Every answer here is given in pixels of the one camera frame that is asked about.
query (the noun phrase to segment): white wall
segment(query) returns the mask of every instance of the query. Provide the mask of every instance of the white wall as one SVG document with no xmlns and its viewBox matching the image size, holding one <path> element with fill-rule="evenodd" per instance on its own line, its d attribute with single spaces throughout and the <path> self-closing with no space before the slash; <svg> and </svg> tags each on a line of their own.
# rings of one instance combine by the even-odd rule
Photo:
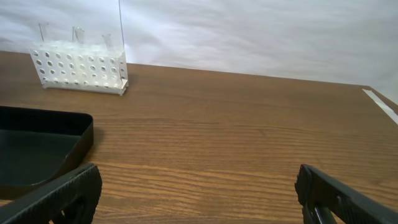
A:
<svg viewBox="0 0 398 224">
<path fill-rule="evenodd" d="M 119 29 L 117 0 L 0 1 L 0 50 L 26 52 L 43 21 L 65 37 L 74 24 Z M 398 103 L 398 1 L 121 0 L 121 10 L 128 62 L 370 85 Z"/>
</svg>

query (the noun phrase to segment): wooden table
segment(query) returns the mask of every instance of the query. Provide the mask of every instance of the wooden table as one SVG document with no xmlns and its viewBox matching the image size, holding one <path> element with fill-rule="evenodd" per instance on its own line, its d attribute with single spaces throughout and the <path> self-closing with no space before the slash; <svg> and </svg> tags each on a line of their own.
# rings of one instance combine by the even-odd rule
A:
<svg viewBox="0 0 398 224">
<path fill-rule="evenodd" d="M 300 223 L 303 163 L 398 210 L 398 125 L 370 87 L 128 69 L 124 96 L 44 90 L 29 55 L 0 53 L 0 105 L 94 117 L 94 223 Z"/>
</svg>

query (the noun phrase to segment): tape strip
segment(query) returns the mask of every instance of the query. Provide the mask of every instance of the tape strip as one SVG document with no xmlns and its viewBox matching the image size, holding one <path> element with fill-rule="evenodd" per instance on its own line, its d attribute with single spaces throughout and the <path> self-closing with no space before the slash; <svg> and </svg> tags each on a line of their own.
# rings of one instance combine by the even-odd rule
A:
<svg viewBox="0 0 398 224">
<path fill-rule="evenodd" d="M 373 100 L 377 105 L 379 105 L 380 108 L 381 108 L 382 110 L 384 110 L 384 112 L 386 112 L 386 114 L 387 114 L 395 123 L 398 124 L 398 115 L 395 114 L 395 112 L 394 112 L 390 107 L 388 107 L 382 100 L 380 100 L 380 98 L 377 97 L 376 94 L 374 94 L 374 93 L 372 92 L 372 90 L 364 90 L 364 89 L 362 89 L 362 90 L 363 90 L 366 94 L 368 94 L 368 96 L 369 96 L 370 98 L 372 98 L 372 100 Z"/>
</svg>

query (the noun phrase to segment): wood grain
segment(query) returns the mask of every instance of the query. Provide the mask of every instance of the wood grain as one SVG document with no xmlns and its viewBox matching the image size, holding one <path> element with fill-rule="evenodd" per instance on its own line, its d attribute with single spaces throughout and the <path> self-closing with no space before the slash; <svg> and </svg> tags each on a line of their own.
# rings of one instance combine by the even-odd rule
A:
<svg viewBox="0 0 398 224">
<path fill-rule="evenodd" d="M 94 117 L 94 223 L 300 223 L 303 163 L 398 211 L 398 126 L 368 86 L 129 65 L 117 96 L 43 90 L 29 55 L 0 61 L 0 105 Z"/>
</svg>

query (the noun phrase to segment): black tray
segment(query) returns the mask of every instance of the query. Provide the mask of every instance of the black tray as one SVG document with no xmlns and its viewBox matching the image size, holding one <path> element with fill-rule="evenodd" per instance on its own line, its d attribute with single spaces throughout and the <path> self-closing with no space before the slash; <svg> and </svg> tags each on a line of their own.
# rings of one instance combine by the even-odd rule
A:
<svg viewBox="0 0 398 224">
<path fill-rule="evenodd" d="M 75 169 L 92 145 L 88 114 L 0 106 L 0 199 Z"/>
</svg>

